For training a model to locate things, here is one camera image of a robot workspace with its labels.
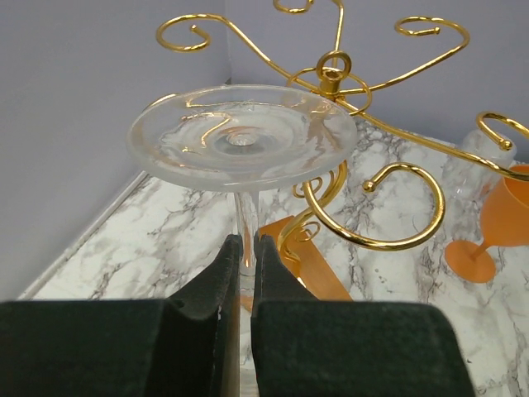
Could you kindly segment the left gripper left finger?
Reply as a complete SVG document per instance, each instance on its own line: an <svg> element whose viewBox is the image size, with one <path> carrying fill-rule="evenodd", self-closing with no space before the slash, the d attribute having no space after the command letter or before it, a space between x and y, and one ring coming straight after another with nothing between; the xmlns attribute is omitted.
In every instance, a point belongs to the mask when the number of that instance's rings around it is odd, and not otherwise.
<svg viewBox="0 0 529 397"><path fill-rule="evenodd" d="M166 298L1 305L4 396L237 396L241 239Z"/></svg>

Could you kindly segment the clear wine glass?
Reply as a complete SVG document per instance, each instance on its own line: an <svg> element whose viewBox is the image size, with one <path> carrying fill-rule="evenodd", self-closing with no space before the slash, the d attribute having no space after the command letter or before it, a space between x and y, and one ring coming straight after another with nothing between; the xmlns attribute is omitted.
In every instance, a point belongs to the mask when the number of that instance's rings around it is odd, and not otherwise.
<svg viewBox="0 0 529 397"><path fill-rule="evenodd" d="M469 132L458 145L462 151L491 160L508 168L514 163L517 149L501 150L479 129ZM479 212L489 191L501 176L480 165L450 156L443 166L441 187L446 196L445 233L449 241L481 238Z"/></svg>
<svg viewBox="0 0 529 397"><path fill-rule="evenodd" d="M173 94L147 107L126 135L141 168L185 188L228 192L243 243L240 393L258 393L250 349L260 226L259 194L333 170L353 151L358 132L329 99L295 88L226 85Z"/></svg>

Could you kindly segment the orange plastic goblet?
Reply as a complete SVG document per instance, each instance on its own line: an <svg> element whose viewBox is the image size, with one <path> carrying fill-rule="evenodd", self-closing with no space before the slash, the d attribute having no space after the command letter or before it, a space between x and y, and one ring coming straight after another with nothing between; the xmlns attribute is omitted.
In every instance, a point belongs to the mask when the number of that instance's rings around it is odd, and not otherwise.
<svg viewBox="0 0 529 397"><path fill-rule="evenodd" d="M491 246L528 244L528 183L501 179L484 201L479 225L483 242L453 241L445 249L445 259L460 278L487 283L496 274L495 262L487 253Z"/></svg>

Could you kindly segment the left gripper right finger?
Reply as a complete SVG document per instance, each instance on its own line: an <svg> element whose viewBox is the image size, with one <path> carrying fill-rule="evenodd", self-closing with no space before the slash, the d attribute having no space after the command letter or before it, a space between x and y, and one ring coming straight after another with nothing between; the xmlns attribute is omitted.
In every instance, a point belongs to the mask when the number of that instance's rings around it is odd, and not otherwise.
<svg viewBox="0 0 529 397"><path fill-rule="evenodd" d="M455 332L438 308L325 301L256 250L252 354L262 396L471 396Z"/></svg>

